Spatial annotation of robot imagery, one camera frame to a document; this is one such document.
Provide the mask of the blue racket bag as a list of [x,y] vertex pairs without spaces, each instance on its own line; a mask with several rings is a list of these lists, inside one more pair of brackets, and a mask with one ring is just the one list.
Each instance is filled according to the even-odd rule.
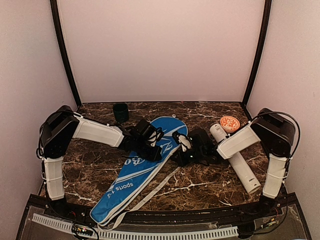
[[139,122],[136,130],[147,146],[161,147],[161,160],[148,161],[136,150],[129,154],[117,178],[90,212],[90,217],[100,226],[107,225],[125,210],[179,149],[181,145],[175,142],[173,132],[188,134],[187,125],[172,116]]

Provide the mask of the white shuttlecock tube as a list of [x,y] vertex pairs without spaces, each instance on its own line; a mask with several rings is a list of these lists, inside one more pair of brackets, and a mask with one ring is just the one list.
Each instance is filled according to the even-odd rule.
[[[217,143],[227,139],[227,133],[219,123],[212,125],[209,131]],[[240,152],[235,153],[228,161],[249,195],[261,187],[260,182]]]

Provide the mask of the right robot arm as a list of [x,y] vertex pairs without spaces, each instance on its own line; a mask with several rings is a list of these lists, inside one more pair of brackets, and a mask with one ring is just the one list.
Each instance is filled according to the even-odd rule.
[[[212,159],[227,161],[237,174],[247,193],[262,188],[262,201],[255,213],[266,217],[275,208],[275,200],[288,176],[290,162],[301,138],[298,121],[290,114],[263,108],[244,125],[231,115],[224,115],[209,131],[196,128],[190,133],[175,130],[173,139],[182,150],[177,156],[180,166]],[[243,153],[258,149],[265,158],[263,184],[255,176]]]

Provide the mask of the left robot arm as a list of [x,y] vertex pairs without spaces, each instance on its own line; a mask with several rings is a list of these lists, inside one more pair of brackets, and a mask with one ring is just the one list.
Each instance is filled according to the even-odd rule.
[[138,157],[156,162],[162,158],[162,148],[156,143],[164,136],[161,127],[145,119],[136,125],[124,127],[119,123],[103,124],[73,111],[68,105],[53,112],[39,129],[36,155],[42,160],[42,177],[47,196],[53,202],[51,210],[60,218],[67,218],[70,206],[63,184],[63,160],[73,139],[83,139],[135,152]]

